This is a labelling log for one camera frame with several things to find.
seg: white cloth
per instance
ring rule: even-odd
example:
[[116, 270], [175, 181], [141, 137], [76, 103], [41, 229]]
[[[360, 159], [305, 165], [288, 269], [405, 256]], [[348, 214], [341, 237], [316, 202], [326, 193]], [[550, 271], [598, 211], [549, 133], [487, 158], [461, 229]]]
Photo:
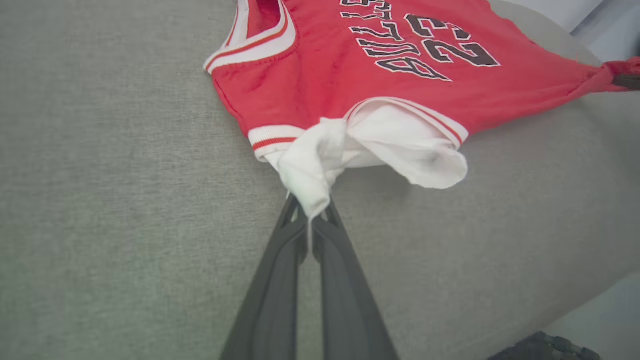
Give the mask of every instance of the white cloth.
[[322, 119], [286, 151], [266, 156], [309, 219], [330, 202], [346, 168], [387, 164], [411, 184], [444, 189], [467, 175], [467, 161], [429, 122], [396, 104], [374, 102], [349, 121]]

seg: jersey armhole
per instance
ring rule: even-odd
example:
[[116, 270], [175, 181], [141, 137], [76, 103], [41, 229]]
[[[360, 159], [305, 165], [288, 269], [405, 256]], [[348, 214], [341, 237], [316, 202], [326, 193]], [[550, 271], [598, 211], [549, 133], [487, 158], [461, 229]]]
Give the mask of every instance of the jersey armhole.
[[296, 27], [291, 14], [282, 0], [277, 0], [280, 9], [278, 24], [268, 30], [248, 37], [251, 8], [248, 0], [238, 0], [236, 19], [233, 28], [220, 50], [213, 53], [204, 63], [203, 69], [209, 74], [224, 65], [257, 61], [280, 54], [289, 49], [296, 41]]
[[344, 118], [350, 121], [358, 111], [372, 102], [392, 104], [413, 113], [446, 136], [453, 146], [455, 146], [456, 150], [458, 150], [469, 137], [469, 131], [455, 120], [423, 105], [397, 97], [370, 97], [351, 108]]

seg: red basketball jersey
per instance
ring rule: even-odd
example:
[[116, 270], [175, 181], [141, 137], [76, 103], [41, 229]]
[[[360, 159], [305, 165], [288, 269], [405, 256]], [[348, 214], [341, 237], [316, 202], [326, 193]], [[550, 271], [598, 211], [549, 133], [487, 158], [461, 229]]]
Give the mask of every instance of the red basketball jersey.
[[204, 68], [262, 160], [368, 101], [402, 106], [459, 147], [590, 92], [628, 90], [612, 82], [640, 74], [640, 58], [562, 58], [486, 0], [239, 0]]

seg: gray couch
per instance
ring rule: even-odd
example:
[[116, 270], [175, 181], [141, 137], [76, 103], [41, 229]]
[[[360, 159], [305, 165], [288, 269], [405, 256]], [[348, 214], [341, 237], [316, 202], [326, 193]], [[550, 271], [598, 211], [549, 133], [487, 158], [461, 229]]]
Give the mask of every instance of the gray couch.
[[[543, 47], [552, 21], [492, 1]], [[285, 201], [200, 66], [220, 0], [0, 2], [0, 358], [215, 359]], [[484, 359], [640, 267], [640, 94], [473, 137], [446, 191], [390, 168], [335, 185], [403, 359]], [[300, 359], [321, 358], [318, 267]]]

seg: white trim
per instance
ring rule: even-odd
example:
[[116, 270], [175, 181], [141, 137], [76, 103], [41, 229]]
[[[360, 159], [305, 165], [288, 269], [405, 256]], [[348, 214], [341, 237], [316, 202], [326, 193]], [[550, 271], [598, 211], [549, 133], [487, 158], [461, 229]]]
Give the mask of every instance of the white trim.
[[247, 137], [251, 146], [267, 140], [278, 138], [298, 138], [305, 133], [305, 130], [291, 125], [269, 125], [256, 127], [249, 131]]
[[[278, 23], [278, 25], [258, 35], [255, 35], [254, 37], [246, 39], [245, 41], [240, 41], [237, 44], [230, 45], [228, 47], [223, 46], [219, 51], [216, 51], [214, 54], [212, 54], [204, 63], [203, 68], [205, 69], [205, 71], [211, 74], [216, 67], [229, 65], [232, 63], [243, 63], [268, 58], [270, 56], [280, 54], [290, 48], [296, 41], [296, 27], [294, 26], [291, 19], [291, 14], [281, 0], [278, 0], [278, 4], [280, 5], [280, 22]], [[239, 7], [239, 18], [235, 32], [239, 31], [239, 27], [242, 31], [245, 31], [246, 36], [246, 23], [248, 22], [248, 14], [248, 10], [246, 11], [246, 14], [244, 14], [242, 9]], [[256, 45], [253, 47], [251, 46], [256, 42], [260, 42], [267, 37], [279, 33], [283, 29], [284, 32], [279, 37], [271, 39], [260, 45]], [[234, 35], [232, 36], [232, 41], [234, 41], [233, 39], [241, 40], [241, 36], [238, 35], [236, 37]], [[247, 48], [247, 50], [238, 51], [245, 47]], [[230, 55], [225, 55], [225, 53], [234, 51], [238, 52]], [[207, 68], [207, 65], [213, 59], [215, 60]]]
[[231, 44], [231, 39], [234, 36], [234, 34], [236, 33], [236, 25], [238, 23], [238, 13], [239, 12], [240, 12], [240, 9], [239, 9], [239, 6], [237, 6], [236, 7], [236, 17], [234, 19], [234, 24], [231, 26], [231, 32], [229, 33], [229, 35], [225, 39], [225, 42], [222, 43], [222, 46], [225, 46], [227, 43]]
[[246, 41], [246, 34], [249, 31], [249, 2], [247, 0], [238, 0], [238, 11], [234, 23], [234, 33], [229, 46], [234, 46]]
[[[345, 115], [345, 119], [347, 119], [347, 121], [350, 121], [355, 113], [359, 111], [363, 106], [376, 101], [387, 103], [390, 102], [416, 114], [420, 118], [429, 122], [431, 125], [435, 126], [440, 132], [442, 132], [455, 145], [456, 149], [459, 149], [460, 146], [462, 146], [462, 143], [460, 142], [458, 137], [462, 140], [462, 142], [464, 142], [469, 137], [469, 132], [467, 131], [467, 129], [465, 129], [461, 124], [450, 119], [449, 117], [446, 117], [445, 115], [442, 115], [435, 110], [426, 108], [420, 104], [416, 104], [404, 99], [398, 99], [395, 97], [371, 97], [367, 100], [364, 100], [360, 104], [357, 104], [351, 110], [349, 110], [349, 112], [347, 112], [347, 114]], [[443, 126], [442, 124], [445, 124], [447, 127], [449, 127], [449, 129], [454, 131], [457, 136], [456, 134], [451, 133], [451, 131], [449, 131], [447, 127]]]
[[266, 163], [269, 161], [267, 160], [267, 155], [273, 154], [274, 152], [278, 151], [286, 151], [287, 149], [289, 149], [291, 144], [292, 142], [272, 143], [271, 145], [263, 146], [260, 149], [256, 149], [253, 153], [255, 155], [255, 158], [258, 159], [259, 162]]
[[453, 120], [452, 118], [446, 116], [446, 115], [442, 115], [441, 113], [433, 110], [433, 109], [429, 109], [423, 105], [417, 104], [415, 102], [409, 101], [409, 100], [404, 100], [404, 99], [396, 99], [398, 101], [404, 102], [405, 104], [414, 106], [422, 111], [424, 111], [425, 113], [431, 115], [432, 117], [442, 121], [446, 126], [449, 126], [453, 131], [455, 131], [460, 138], [462, 139], [462, 142], [467, 141], [467, 138], [469, 137], [469, 132], [467, 131], [467, 129], [462, 126], [459, 122]]

